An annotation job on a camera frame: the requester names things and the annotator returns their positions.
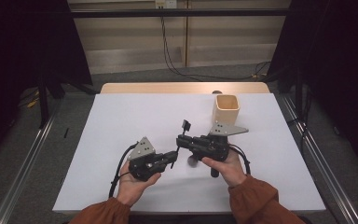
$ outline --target metal bracket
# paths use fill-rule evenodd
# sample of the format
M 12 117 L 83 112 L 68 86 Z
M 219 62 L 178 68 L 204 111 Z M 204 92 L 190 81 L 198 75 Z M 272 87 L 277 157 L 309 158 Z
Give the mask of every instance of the metal bracket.
M 210 135 L 215 136 L 230 136 L 238 133 L 248 133 L 249 129 L 229 125 L 226 123 L 216 122 L 212 129 L 209 131 Z
M 147 139 L 147 137 L 143 137 L 138 145 L 136 145 L 136 147 L 133 149 L 132 153 L 128 157 L 128 160 L 132 161 L 134 159 L 138 159 L 150 154 L 156 154 L 156 150 Z

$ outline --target table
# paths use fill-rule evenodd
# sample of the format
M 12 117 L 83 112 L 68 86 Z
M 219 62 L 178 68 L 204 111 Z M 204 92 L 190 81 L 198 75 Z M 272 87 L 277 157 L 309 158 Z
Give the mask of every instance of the table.
M 236 125 L 249 128 L 250 132 L 230 136 L 229 141 L 245 151 L 253 176 L 276 187 L 280 202 L 290 210 L 324 210 L 293 136 L 266 84 L 188 82 L 103 86 L 102 94 L 94 101 L 53 211 L 76 213 L 92 203 L 106 200 L 122 153 L 143 136 L 148 137 L 157 153 L 165 153 L 176 150 L 175 138 L 182 132 L 183 119 L 192 123 L 188 135 L 206 134 L 212 127 L 215 97 L 209 94 L 212 91 L 234 93 L 239 98 L 241 110 Z M 230 212 L 223 178 L 211 178 L 209 167 L 200 162 L 196 168 L 189 167 L 186 159 L 190 155 L 189 151 L 181 149 L 173 169 L 167 168 L 158 183 L 145 191 L 131 209 L 133 214 Z

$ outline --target metal rail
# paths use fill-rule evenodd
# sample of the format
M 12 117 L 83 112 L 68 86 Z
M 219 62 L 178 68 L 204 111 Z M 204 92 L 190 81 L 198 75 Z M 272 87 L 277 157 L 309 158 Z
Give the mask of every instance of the metal rail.
M 5 195 L 4 200 L 0 204 L 0 224 L 6 224 L 8 219 L 10 218 L 11 213 L 13 212 L 14 206 L 16 205 L 17 200 L 19 199 L 21 192 L 25 186 L 25 182 L 32 171 L 34 166 L 34 162 L 36 161 L 37 155 L 40 152 L 45 140 L 48 136 L 48 132 L 50 131 L 51 125 L 55 119 L 55 115 L 57 114 L 62 100 L 58 100 L 57 104 L 53 108 L 53 112 L 51 113 L 50 118 L 48 119 L 45 127 L 43 129 L 39 129 L 36 138 L 31 146 L 30 151 L 28 152 L 27 157 L 25 158 L 22 166 L 17 173 L 16 178 L 7 194 Z
M 289 8 L 224 8 L 224 9 L 84 9 L 70 12 L 22 12 L 28 16 L 63 16 L 72 18 L 125 18 L 125 17 L 244 17 L 244 16 L 298 16 L 307 17 L 320 12 L 316 9 L 289 9 Z
M 297 118 L 296 109 L 292 99 L 284 96 L 283 100 L 290 115 L 292 116 L 292 119 L 296 119 Z M 303 122 L 297 122 L 296 127 L 300 132 L 300 134 L 302 134 L 305 130 L 305 125 Z M 326 182 L 327 187 L 330 189 L 331 193 L 333 194 L 333 197 L 335 198 L 337 205 L 342 212 L 342 215 L 347 220 L 347 223 L 358 224 L 358 215 L 354 209 L 354 206 L 350 198 L 345 193 L 341 185 L 338 183 L 336 176 L 334 175 L 333 171 L 330 169 L 330 166 L 328 165 L 327 161 L 324 159 L 324 155 L 322 151 L 316 145 L 315 140 L 313 139 L 310 131 L 308 130 L 305 131 L 304 142 L 308 150 L 310 151 L 310 155 L 315 160 L 319 171 L 322 173 L 322 176 L 324 177 L 324 181 Z

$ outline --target hand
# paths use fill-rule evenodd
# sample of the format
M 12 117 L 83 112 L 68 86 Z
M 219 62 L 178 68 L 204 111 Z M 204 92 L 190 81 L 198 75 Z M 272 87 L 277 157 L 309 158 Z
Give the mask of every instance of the hand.
M 211 158 L 204 157 L 202 162 L 217 170 L 225 179 L 229 187 L 234 188 L 246 179 L 246 174 L 242 169 L 238 153 L 230 150 L 225 161 L 214 161 Z
M 133 206 L 141 198 L 147 187 L 156 184 L 161 174 L 156 173 L 144 182 L 135 179 L 131 174 L 126 174 L 128 171 L 129 162 L 126 161 L 120 170 L 122 177 L 119 180 L 117 200 L 128 206 Z

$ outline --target cup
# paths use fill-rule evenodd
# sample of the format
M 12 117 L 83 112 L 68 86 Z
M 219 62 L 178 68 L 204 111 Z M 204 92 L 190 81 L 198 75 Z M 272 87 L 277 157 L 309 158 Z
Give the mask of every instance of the cup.
M 234 125 L 239 112 L 240 103 L 238 102 L 237 96 L 228 94 L 216 95 L 213 105 L 213 122 L 218 121 Z

